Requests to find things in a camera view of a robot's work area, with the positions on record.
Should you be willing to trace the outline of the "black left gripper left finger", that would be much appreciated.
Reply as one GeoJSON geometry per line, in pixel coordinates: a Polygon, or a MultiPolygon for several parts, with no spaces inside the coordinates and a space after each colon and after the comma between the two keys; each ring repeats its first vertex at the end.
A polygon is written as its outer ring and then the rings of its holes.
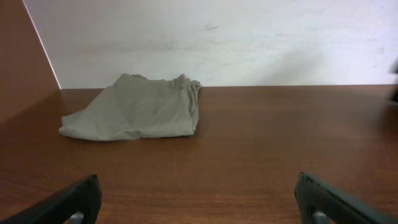
{"type": "Polygon", "coordinates": [[[1,224],[64,223],[83,214],[82,223],[95,223],[102,191],[96,174],[88,175],[37,204],[1,221],[1,224]]]}

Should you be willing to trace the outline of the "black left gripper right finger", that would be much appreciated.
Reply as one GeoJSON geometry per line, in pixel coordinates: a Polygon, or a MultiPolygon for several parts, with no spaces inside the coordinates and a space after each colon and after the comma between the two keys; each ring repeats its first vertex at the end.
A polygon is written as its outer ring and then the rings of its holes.
{"type": "Polygon", "coordinates": [[[301,222],[305,224],[397,224],[396,218],[304,172],[299,173],[295,198],[301,222]]]}

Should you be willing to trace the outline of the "black shorts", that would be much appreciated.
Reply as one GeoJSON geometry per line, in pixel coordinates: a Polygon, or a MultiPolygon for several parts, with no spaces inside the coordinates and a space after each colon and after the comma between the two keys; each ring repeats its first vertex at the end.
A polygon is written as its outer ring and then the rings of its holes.
{"type": "Polygon", "coordinates": [[[398,101],[398,99],[397,99],[398,98],[398,96],[397,96],[397,64],[398,64],[398,60],[395,59],[389,68],[389,73],[392,74],[393,76],[395,76],[395,80],[394,80],[394,83],[392,84],[392,88],[391,88],[389,101],[391,101],[395,104],[397,104],[397,101],[398,101]]]}

